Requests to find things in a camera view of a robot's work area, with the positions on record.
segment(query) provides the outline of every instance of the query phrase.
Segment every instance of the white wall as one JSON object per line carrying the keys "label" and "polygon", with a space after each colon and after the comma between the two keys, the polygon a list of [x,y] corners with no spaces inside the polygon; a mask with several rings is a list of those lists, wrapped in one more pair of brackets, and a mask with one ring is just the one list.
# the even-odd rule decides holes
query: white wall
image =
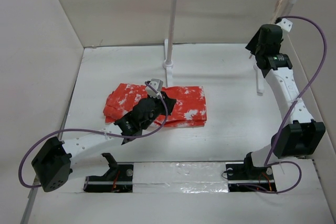
{"label": "white wall", "polygon": [[[325,32],[328,54],[325,64],[312,85],[314,101],[309,95],[304,97],[316,120],[323,119],[329,135],[325,135],[313,158],[321,177],[321,183],[334,217],[336,216],[336,7],[335,0],[299,0],[292,10],[293,15],[308,17],[317,22]],[[323,52],[321,36],[316,29],[304,21],[293,20],[290,39],[300,59],[307,78],[310,79],[319,65]],[[300,89],[307,83],[301,78]]]}
{"label": "white wall", "polygon": [[[0,0],[0,216],[19,223],[19,159],[60,127],[83,47],[58,0]],[[33,169],[25,168],[31,183]]]}
{"label": "white wall", "polygon": [[[60,0],[88,46],[162,44],[170,0]],[[178,0],[176,42],[248,42],[276,0]]]}

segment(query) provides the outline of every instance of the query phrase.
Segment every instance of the white pole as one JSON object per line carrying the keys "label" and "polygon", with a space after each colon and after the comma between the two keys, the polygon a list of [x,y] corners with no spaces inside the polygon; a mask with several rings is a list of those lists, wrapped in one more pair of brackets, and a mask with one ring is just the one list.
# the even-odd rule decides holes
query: white pole
{"label": "white pole", "polygon": [[173,39],[174,39],[174,24],[175,24],[175,14],[176,14],[176,2],[177,0],[172,0],[171,10],[170,10],[170,22],[169,22],[169,35],[168,35],[168,49],[167,57],[163,62],[163,67],[173,67],[172,61],[172,50],[173,50]]}
{"label": "white pole", "polygon": [[283,9],[281,16],[287,16],[293,9],[294,4],[296,3],[297,0],[288,0],[285,8]]}

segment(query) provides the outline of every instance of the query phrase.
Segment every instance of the red and white tie-dye fabric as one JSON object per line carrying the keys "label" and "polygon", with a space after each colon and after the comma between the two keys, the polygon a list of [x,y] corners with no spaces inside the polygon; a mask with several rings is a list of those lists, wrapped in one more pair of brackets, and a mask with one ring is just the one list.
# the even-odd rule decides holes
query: red and white tie-dye fabric
{"label": "red and white tie-dye fabric", "polygon": [[[162,88],[168,97],[177,99],[172,115],[168,116],[165,127],[204,126],[206,121],[206,104],[203,87]],[[140,101],[147,97],[145,86],[121,83],[106,100],[104,115],[106,123],[113,123],[123,117]],[[164,120],[160,115],[153,126],[159,126]]]}

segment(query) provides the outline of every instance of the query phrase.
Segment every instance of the red cloth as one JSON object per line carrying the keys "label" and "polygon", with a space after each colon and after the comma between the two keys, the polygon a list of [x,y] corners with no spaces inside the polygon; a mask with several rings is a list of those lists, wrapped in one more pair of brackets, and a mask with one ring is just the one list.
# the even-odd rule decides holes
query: red cloth
{"label": "red cloth", "polygon": [[[203,87],[170,87],[162,88],[168,97],[177,99],[172,115],[168,116],[165,127],[204,126],[206,121],[206,105]],[[113,123],[122,118],[142,98],[147,97],[145,86],[121,83],[106,100],[104,115],[106,123]],[[159,126],[164,120],[160,115],[154,125]]]}

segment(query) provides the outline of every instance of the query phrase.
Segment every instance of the clear plastic tape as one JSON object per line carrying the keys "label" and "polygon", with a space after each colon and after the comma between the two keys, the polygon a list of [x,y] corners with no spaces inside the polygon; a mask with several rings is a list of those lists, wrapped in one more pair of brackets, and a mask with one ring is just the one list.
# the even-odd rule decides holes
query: clear plastic tape
{"label": "clear plastic tape", "polygon": [[227,193],[224,162],[135,163],[135,193]]}

